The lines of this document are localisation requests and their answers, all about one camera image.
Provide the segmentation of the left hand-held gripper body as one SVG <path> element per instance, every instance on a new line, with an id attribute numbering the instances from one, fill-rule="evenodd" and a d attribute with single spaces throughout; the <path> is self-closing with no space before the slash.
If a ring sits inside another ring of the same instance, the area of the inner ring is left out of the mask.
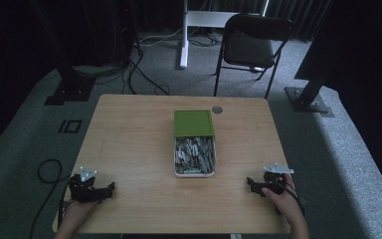
<path id="1" fill-rule="evenodd" d="M 95 193 L 104 193 L 103 189 L 94 188 L 96 171 L 80 167 L 80 172 L 74 174 L 69 180 L 71 198 L 80 203 L 94 202 Z"/>

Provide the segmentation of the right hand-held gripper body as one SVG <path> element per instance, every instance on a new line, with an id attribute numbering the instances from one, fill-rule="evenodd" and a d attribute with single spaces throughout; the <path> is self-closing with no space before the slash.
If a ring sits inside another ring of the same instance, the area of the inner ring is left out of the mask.
<path id="1" fill-rule="evenodd" d="M 286 174 L 293 174 L 294 170 L 275 162 L 264 167 L 264 180 L 267 188 L 275 194 L 282 194 L 287 187 Z"/>

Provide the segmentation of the person's right hand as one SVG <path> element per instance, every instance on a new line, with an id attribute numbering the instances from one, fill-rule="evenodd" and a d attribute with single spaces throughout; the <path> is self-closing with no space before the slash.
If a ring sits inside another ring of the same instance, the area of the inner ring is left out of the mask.
<path id="1" fill-rule="evenodd" d="M 281 195 L 278 195 L 266 187 L 262 188 L 262 192 L 274 203 L 292 229 L 306 226 L 300 207 L 289 192 L 284 191 Z"/>

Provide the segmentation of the person's left hand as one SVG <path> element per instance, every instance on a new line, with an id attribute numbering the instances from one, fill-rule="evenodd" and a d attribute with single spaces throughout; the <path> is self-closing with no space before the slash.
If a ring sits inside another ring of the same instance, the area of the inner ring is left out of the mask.
<path id="1" fill-rule="evenodd" d="M 72 201 L 65 209 L 59 230 L 74 233 L 86 222 L 97 205 L 97 201 L 87 203 Z"/>

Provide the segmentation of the green box sleeve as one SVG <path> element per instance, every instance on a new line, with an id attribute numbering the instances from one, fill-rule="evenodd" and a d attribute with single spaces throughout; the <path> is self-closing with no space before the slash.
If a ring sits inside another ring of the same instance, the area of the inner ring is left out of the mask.
<path id="1" fill-rule="evenodd" d="M 208 110 L 175 111 L 174 135 L 214 136 L 211 112 Z"/>

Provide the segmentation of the black metal stand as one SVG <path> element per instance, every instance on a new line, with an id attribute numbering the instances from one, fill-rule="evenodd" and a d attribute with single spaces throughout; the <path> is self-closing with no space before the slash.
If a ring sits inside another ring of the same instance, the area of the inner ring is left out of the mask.
<path id="1" fill-rule="evenodd" d="M 96 78 L 83 77 L 77 74 L 64 52 L 61 41 L 51 19 L 45 12 L 42 1 L 29 1 L 46 32 L 53 61 L 61 76 L 61 81 L 54 93 L 45 100 L 45 106 L 62 106 L 65 102 L 87 102 L 94 88 Z"/>
<path id="2" fill-rule="evenodd" d="M 318 22 L 316 36 L 294 76 L 296 80 L 307 80 L 307 84 L 303 88 L 285 88 L 289 102 L 295 112 L 319 113 L 323 117 L 333 117 L 332 110 L 324 103 L 319 94 L 330 72 L 331 59 L 327 56 L 328 51 L 324 48 L 326 36 L 322 30 L 322 25 L 327 22 L 327 15 L 333 1 L 326 0 L 326 5 L 321 10 L 323 17 Z"/>

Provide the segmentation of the black folding chair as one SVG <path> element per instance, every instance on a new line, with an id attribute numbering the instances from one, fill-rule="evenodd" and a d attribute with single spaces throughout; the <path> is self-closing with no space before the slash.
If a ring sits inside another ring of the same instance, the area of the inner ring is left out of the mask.
<path id="1" fill-rule="evenodd" d="M 290 39 L 293 23 L 285 18 L 270 18 L 253 14 L 236 14 L 225 24 L 215 71 L 213 96 L 217 96 L 222 69 L 246 71 L 261 68 L 257 81 L 267 69 L 273 69 L 265 93 L 268 98 L 282 55 Z"/>

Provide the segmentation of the white desk frame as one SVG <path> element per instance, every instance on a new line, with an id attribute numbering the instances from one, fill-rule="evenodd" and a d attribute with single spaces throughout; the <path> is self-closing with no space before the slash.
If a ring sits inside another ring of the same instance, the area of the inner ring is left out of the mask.
<path id="1" fill-rule="evenodd" d="M 203 27 L 203 28 L 224 28 L 226 22 L 236 12 L 218 12 L 218 11 L 203 11 L 203 10 L 189 10 L 188 0 L 183 0 L 183 25 L 182 25 L 182 47 L 180 55 L 179 67 L 186 69 L 188 67 L 188 28 L 189 27 Z"/>

